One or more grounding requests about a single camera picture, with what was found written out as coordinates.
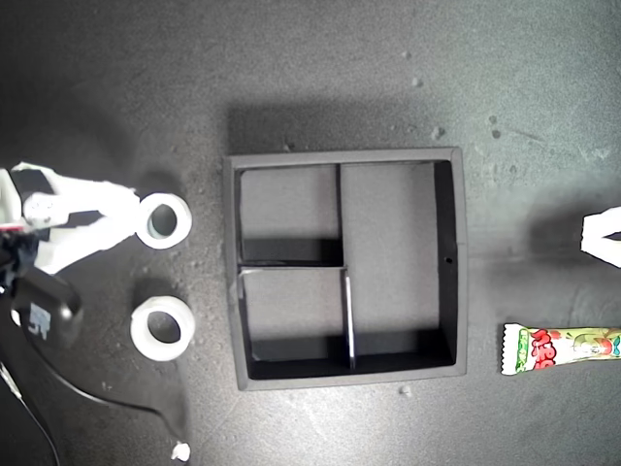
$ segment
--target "white tape roll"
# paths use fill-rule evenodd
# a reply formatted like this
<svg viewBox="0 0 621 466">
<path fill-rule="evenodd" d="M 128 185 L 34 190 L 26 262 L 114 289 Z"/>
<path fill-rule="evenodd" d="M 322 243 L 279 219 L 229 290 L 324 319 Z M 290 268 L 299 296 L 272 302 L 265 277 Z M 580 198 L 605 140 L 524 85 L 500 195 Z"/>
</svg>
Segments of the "white tape roll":
<svg viewBox="0 0 621 466">
<path fill-rule="evenodd" d="M 179 326 L 180 338 L 174 343 L 157 340 L 148 329 L 148 317 L 152 313 L 166 313 Z M 132 314 L 130 334 L 136 349 L 153 361 L 171 361 L 183 354 L 194 336 L 196 324 L 190 308 L 173 296 L 156 296 L 147 299 Z"/>
<path fill-rule="evenodd" d="M 158 207 L 169 207 L 177 218 L 177 225 L 170 235 L 163 235 L 153 226 L 153 213 Z M 136 234 L 150 248 L 165 250 L 183 241 L 192 229 L 192 213 L 183 199 L 175 194 L 157 192 L 140 203 L 140 218 Z"/>
</svg>

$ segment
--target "black tray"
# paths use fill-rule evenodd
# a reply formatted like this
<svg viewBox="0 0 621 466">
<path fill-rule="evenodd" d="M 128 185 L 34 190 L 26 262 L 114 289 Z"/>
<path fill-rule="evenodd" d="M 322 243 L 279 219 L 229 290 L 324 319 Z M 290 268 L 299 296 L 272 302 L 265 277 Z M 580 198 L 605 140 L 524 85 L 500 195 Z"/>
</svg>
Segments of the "black tray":
<svg viewBox="0 0 621 466">
<path fill-rule="evenodd" d="M 466 372 L 460 150 L 231 156 L 224 208 L 240 389 Z"/>
</svg>

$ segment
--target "black cable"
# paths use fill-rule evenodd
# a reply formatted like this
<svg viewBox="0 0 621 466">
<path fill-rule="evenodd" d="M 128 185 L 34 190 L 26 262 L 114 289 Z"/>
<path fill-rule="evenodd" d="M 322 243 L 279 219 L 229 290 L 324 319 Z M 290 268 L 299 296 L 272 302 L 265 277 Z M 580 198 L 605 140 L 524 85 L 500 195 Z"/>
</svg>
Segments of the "black cable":
<svg viewBox="0 0 621 466">
<path fill-rule="evenodd" d="M 117 407 L 117 408 L 127 408 L 129 410 L 134 410 L 134 411 L 138 411 L 138 412 L 141 412 L 141 413 L 149 413 L 149 414 L 152 414 L 154 416 L 157 416 L 160 419 L 162 419 L 162 421 L 164 422 L 164 425 L 166 426 L 166 428 L 168 429 L 170 434 L 176 440 L 178 440 L 179 442 L 184 442 L 180 432 L 175 427 L 173 427 L 173 425 L 168 421 L 168 419 L 164 416 L 164 414 L 161 411 L 159 411 L 159 410 L 157 410 L 155 408 L 150 408 L 148 406 L 135 405 L 133 403 L 127 403 L 125 401 L 111 400 L 109 398 L 104 398 L 104 397 L 99 396 L 99 395 L 94 395 L 94 394 L 89 393 L 88 391 L 84 390 L 83 388 L 78 387 L 73 382 L 67 380 L 62 374 L 60 374 L 56 370 L 54 365 L 49 361 L 49 359 L 43 354 L 41 349 L 34 342 L 34 340 L 32 338 L 32 335 L 28 331 L 27 322 L 22 322 L 21 323 L 21 328 L 23 330 L 23 334 L 26 337 L 26 340 L 28 341 L 28 343 L 30 344 L 32 349 L 41 358 L 42 362 L 44 363 L 44 366 L 46 366 L 46 368 L 54 376 L 54 378 L 57 379 L 59 382 L 61 382 L 63 385 L 65 385 L 66 387 L 70 388 L 72 391 L 78 393 L 80 396 L 83 396 L 87 400 L 94 401 L 95 403 L 99 403 L 101 405 L 110 406 L 110 407 Z"/>
<path fill-rule="evenodd" d="M 43 436 L 46 438 L 46 441 L 48 442 L 48 445 L 49 445 L 49 449 L 51 449 L 51 454 L 54 457 L 55 466 L 60 466 L 60 457 L 58 455 L 58 448 L 53 438 L 51 437 L 51 433 L 49 432 L 49 427 L 46 424 L 44 418 L 41 416 L 41 414 L 35 407 L 34 403 L 31 403 L 33 408 L 30 408 L 30 406 L 28 406 L 28 403 L 24 399 L 24 398 L 27 398 L 28 395 L 24 392 L 24 390 L 21 387 L 18 386 L 17 382 L 15 381 L 13 377 L 13 373 L 2 360 L 0 360 L 0 366 L 1 366 L 1 369 L 3 369 L 6 372 L 6 374 L 8 374 L 9 378 L 11 379 L 11 382 L 14 384 L 14 386 L 11 386 L 9 382 L 5 381 L 7 383 L 7 386 L 9 387 L 9 390 L 12 392 L 12 394 L 17 399 L 17 401 L 21 404 L 23 409 L 26 410 L 30 418 L 34 421 L 35 425 L 39 428 Z"/>
<path fill-rule="evenodd" d="M 19 399 L 19 402 L 21 403 L 21 406 L 23 406 L 23 409 L 26 410 L 30 418 L 34 421 L 34 423 L 37 424 L 37 427 L 39 427 L 39 430 L 41 431 L 41 433 L 44 435 L 44 437 L 48 441 L 49 448 L 51 449 L 51 454 L 53 454 L 54 456 L 54 463 L 56 464 L 56 466 L 60 466 L 60 457 L 58 456 L 58 449 L 56 448 L 56 444 L 54 443 L 54 440 L 51 438 L 51 435 L 48 429 L 44 427 L 44 425 L 42 424 L 43 419 L 38 419 L 35 416 L 35 414 L 30 410 L 28 405 L 26 405 L 26 402 L 23 401 L 23 399 Z"/>
</svg>

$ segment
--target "colorful wrapper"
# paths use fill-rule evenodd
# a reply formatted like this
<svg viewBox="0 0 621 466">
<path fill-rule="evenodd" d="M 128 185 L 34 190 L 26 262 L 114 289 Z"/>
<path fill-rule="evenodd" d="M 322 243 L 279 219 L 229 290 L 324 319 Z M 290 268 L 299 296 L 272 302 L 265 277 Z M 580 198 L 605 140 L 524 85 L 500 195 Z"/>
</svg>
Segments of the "colorful wrapper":
<svg viewBox="0 0 621 466">
<path fill-rule="evenodd" d="M 529 328 L 505 324 L 503 374 L 585 360 L 621 360 L 621 328 Z"/>
</svg>

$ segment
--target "label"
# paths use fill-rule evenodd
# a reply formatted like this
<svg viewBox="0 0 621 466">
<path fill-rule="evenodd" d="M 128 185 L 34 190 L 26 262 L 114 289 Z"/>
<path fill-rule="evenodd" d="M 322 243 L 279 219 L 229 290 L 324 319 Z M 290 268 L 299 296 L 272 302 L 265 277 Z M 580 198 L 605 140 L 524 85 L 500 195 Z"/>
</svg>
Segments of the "label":
<svg viewBox="0 0 621 466">
<path fill-rule="evenodd" d="M 47 340 L 50 322 L 51 315 L 49 312 L 36 304 L 32 304 L 30 307 L 30 324 L 28 325 L 30 333 L 33 335 L 41 335 L 41 338 Z"/>
<path fill-rule="evenodd" d="M 528 330 L 521 328 L 519 338 L 517 340 L 517 362 L 515 363 L 515 372 L 524 372 L 526 370 L 526 360 L 528 359 Z"/>
</svg>

